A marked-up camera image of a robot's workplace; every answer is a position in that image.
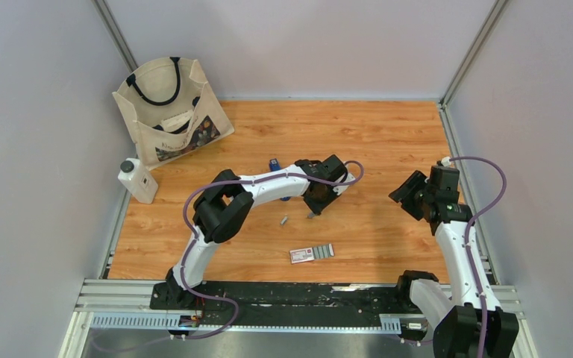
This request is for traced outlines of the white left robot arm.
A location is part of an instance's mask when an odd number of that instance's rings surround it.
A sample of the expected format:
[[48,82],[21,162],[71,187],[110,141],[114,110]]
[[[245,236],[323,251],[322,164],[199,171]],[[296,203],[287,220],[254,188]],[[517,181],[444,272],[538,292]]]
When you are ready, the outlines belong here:
[[259,175],[220,172],[211,183],[194,191],[182,209],[191,236],[180,260],[170,268],[164,283],[154,287],[151,305],[186,310],[198,300],[198,289],[217,248],[234,238],[255,207],[286,197],[301,197],[319,216],[364,175],[353,175],[349,161],[336,155],[325,160],[297,160]]

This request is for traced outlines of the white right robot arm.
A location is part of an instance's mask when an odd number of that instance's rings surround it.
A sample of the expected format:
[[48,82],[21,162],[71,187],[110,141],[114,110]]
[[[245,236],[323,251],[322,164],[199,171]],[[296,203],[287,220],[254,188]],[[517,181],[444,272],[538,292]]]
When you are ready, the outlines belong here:
[[424,220],[445,258],[450,293],[426,271],[406,270],[395,300],[412,313],[419,309],[433,328],[435,357],[509,357],[519,321],[492,290],[481,264],[471,208],[460,203],[457,169],[432,166],[414,171],[389,197],[414,219]]

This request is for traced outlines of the dark blue stapler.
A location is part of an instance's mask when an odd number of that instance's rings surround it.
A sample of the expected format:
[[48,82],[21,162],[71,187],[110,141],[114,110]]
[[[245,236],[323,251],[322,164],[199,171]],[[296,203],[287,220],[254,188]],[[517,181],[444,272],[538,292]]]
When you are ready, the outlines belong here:
[[[271,172],[277,172],[277,171],[280,171],[281,169],[282,169],[282,167],[276,158],[272,158],[269,161],[269,170]],[[289,200],[290,200],[290,197],[282,197],[281,198],[281,201],[289,201]]]

